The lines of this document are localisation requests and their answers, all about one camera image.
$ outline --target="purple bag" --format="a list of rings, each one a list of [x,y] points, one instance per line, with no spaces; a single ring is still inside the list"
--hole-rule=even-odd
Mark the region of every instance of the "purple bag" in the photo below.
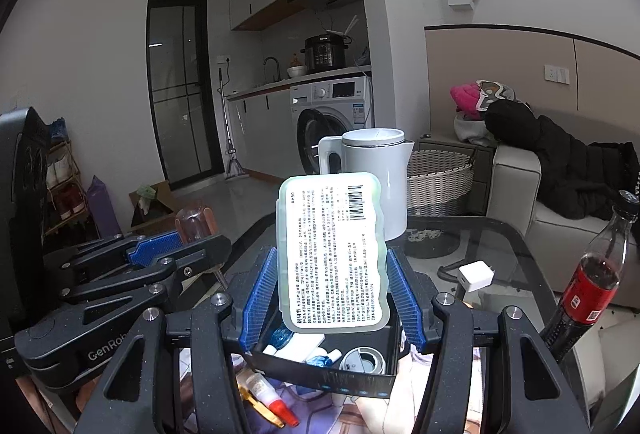
[[[113,213],[107,186],[96,176],[86,191],[86,197],[89,200],[89,209],[94,217],[95,226],[98,227],[100,237],[110,237],[122,233],[116,220],[116,214]]]

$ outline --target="laundry basket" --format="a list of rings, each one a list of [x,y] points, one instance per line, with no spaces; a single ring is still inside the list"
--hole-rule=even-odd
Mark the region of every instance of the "laundry basket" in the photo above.
[[[461,215],[474,178],[473,156],[446,150],[412,152],[406,170],[409,215]]]

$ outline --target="washing machine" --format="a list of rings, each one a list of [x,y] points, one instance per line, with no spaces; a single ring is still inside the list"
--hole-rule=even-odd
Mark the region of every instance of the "washing machine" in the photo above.
[[[291,87],[291,117],[300,162],[307,174],[319,174],[318,142],[325,136],[374,127],[373,87],[368,76],[322,80]],[[331,172],[340,158],[329,157]]]

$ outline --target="sofa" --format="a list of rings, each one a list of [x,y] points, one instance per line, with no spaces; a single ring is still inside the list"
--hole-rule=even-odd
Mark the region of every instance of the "sofa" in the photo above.
[[[640,136],[629,130],[596,122],[575,114],[545,110],[544,114],[585,143],[631,141],[640,155]],[[606,221],[596,217],[566,219],[536,200],[540,162],[530,151],[499,145],[487,216],[514,226],[525,238],[551,289],[562,292],[591,239]],[[640,258],[635,238],[630,248],[620,288],[613,303],[640,309]]]

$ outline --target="cola bottle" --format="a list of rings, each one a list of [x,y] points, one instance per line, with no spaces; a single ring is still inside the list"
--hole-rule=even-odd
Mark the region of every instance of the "cola bottle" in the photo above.
[[[625,265],[629,230],[639,207],[638,197],[620,190],[609,224],[582,254],[556,312],[540,333],[556,362],[596,323],[616,294]]]

